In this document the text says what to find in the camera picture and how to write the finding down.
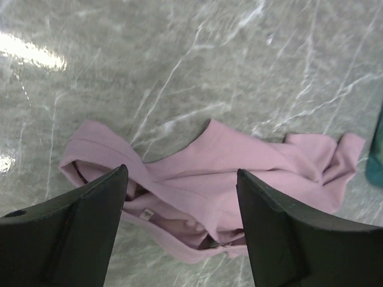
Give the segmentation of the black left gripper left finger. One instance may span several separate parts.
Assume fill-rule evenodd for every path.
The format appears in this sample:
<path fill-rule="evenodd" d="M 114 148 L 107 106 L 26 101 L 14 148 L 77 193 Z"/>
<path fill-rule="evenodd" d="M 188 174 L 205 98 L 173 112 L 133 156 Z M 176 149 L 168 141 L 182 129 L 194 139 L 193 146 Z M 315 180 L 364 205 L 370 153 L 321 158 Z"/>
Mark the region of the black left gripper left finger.
<path fill-rule="evenodd" d="M 1 286 L 103 286 L 127 183 L 121 165 L 1 217 Z"/>

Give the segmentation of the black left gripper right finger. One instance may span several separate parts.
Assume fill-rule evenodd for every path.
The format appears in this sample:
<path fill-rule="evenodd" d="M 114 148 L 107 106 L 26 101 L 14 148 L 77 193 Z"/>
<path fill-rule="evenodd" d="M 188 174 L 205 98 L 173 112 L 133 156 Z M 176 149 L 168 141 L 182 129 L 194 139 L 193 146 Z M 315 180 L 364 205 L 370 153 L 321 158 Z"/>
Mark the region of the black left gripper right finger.
<path fill-rule="evenodd" d="M 382 228 L 310 207 L 240 169 L 237 195 L 256 286 L 381 286 Z"/>

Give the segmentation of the pink tank top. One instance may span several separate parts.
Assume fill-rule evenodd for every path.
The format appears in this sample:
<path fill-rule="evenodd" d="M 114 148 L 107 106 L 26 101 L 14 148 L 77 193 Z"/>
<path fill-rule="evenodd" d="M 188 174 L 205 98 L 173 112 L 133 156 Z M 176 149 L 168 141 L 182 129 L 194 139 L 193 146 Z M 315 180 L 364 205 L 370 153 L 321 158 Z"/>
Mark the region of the pink tank top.
<path fill-rule="evenodd" d="M 271 187 L 323 212 L 340 209 L 357 171 L 363 138 L 338 141 L 289 134 L 265 142 L 210 120 L 183 150 L 144 163 L 107 126 L 85 121 L 70 138 L 60 171 L 80 187 L 125 165 L 129 173 L 121 218 L 142 227 L 166 252 L 189 264 L 220 253 L 247 253 L 236 193 L 245 169 Z"/>

